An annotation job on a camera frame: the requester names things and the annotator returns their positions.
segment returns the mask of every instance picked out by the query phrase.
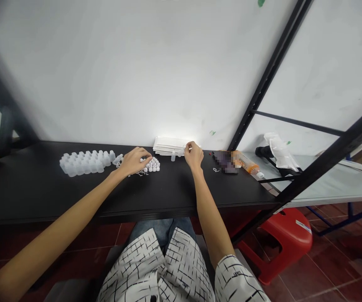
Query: stack of paper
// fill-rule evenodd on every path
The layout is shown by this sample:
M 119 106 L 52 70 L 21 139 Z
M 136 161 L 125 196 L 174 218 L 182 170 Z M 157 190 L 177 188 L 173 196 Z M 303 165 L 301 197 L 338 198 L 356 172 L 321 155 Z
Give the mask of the stack of paper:
M 175 151 L 176 155 L 178 152 L 182 152 L 189 140 L 179 138 L 165 138 L 157 136 L 153 150 L 159 155 L 171 155 Z

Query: red plastic stool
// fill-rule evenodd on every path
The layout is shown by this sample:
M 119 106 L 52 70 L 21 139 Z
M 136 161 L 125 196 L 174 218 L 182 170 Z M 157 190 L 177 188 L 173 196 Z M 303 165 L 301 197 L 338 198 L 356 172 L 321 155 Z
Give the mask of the red plastic stool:
M 236 234 L 243 225 L 230 234 Z M 284 209 L 265 221 L 261 228 L 275 237 L 282 251 L 270 263 L 264 262 L 244 241 L 237 247 L 261 270 L 258 280 L 268 285 L 285 268 L 298 261 L 311 248 L 312 233 L 310 223 L 295 208 Z

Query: left arm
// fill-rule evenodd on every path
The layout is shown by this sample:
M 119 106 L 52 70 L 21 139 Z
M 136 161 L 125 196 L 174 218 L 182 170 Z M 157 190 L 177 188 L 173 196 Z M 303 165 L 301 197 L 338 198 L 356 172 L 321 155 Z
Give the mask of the left arm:
M 144 162 L 140 158 L 148 156 Z M 89 192 L 0 269 L 0 301 L 18 301 L 90 222 L 112 190 L 143 169 L 152 156 L 136 147 L 121 167 Z

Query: left hand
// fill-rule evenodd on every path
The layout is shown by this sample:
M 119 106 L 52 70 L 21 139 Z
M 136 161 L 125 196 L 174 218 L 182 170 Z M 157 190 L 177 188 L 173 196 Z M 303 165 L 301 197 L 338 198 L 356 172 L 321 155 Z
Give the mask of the left hand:
M 147 156 L 148 158 L 146 158 L 145 161 L 140 162 L 140 159 L 143 156 Z M 152 158 L 152 155 L 144 148 L 136 147 L 131 152 L 125 154 L 121 166 L 117 169 L 117 171 L 123 173 L 125 177 L 135 174 L 143 170 Z

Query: hand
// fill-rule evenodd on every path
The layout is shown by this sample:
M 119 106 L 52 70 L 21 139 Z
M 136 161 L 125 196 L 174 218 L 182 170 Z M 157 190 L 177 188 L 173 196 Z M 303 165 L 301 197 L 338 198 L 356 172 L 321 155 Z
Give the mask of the hand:
M 143 156 L 148 156 L 148 158 L 145 161 L 140 162 L 140 159 Z M 143 170 L 152 158 L 152 155 L 144 148 L 136 147 L 131 152 L 125 154 L 121 166 L 117 171 L 123 173 L 124 177 L 135 174 Z
M 192 172 L 199 171 L 203 160 L 203 151 L 194 141 L 187 143 L 184 157 Z

